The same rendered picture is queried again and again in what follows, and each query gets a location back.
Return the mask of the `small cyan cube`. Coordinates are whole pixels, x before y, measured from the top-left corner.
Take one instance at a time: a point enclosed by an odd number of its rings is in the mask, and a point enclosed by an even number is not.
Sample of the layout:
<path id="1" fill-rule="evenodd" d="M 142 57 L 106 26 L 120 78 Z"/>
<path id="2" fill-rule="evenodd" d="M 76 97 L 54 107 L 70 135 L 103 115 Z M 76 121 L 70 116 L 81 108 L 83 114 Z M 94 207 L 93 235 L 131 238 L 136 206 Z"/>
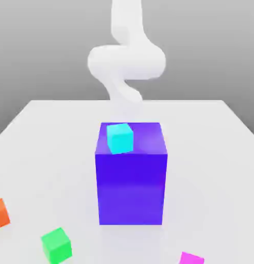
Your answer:
<path id="1" fill-rule="evenodd" d="M 127 123 L 112 124 L 107 129 L 107 145 L 112 154 L 133 151 L 133 131 Z"/>

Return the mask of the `small green cube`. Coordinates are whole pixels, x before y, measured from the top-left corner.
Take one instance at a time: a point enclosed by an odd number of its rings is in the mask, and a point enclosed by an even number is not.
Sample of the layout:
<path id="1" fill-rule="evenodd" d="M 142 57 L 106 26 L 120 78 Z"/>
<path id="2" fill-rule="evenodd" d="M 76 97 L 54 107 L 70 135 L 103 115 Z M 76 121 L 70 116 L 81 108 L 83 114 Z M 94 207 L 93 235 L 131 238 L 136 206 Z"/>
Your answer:
<path id="1" fill-rule="evenodd" d="M 62 227 L 43 235 L 41 242 L 50 264 L 59 264 L 73 255 L 71 240 Z"/>

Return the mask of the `small magenta cube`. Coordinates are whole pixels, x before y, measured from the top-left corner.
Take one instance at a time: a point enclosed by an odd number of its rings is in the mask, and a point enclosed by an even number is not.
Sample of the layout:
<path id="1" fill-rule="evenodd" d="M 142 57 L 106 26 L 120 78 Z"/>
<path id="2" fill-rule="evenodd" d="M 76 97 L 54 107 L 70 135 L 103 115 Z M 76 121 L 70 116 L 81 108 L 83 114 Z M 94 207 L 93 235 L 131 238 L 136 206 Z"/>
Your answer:
<path id="1" fill-rule="evenodd" d="M 179 264 L 204 264 L 205 259 L 187 252 L 182 252 Z"/>

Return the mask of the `small orange cube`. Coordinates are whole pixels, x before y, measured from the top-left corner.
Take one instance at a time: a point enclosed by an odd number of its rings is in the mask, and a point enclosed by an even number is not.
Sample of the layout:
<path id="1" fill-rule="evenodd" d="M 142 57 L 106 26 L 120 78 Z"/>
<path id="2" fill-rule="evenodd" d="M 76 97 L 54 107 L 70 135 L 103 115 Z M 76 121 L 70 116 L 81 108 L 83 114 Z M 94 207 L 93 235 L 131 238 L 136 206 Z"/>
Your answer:
<path id="1" fill-rule="evenodd" d="M 0 198 L 0 227 L 3 227 L 10 223 L 9 214 L 5 203 L 2 198 Z"/>

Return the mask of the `large purple box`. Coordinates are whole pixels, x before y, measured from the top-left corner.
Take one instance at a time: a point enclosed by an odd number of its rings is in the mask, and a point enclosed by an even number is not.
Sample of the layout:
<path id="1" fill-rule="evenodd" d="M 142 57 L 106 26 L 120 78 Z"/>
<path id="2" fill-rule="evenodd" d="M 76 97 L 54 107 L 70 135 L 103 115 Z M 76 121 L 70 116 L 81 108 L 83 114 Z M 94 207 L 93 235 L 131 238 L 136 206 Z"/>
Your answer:
<path id="1" fill-rule="evenodd" d="M 95 150 L 101 225 L 160 225 L 163 219 L 167 149 L 160 123 L 129 123 L 133 151 L 112 154 L 108 123 L 102 122 Z"/>

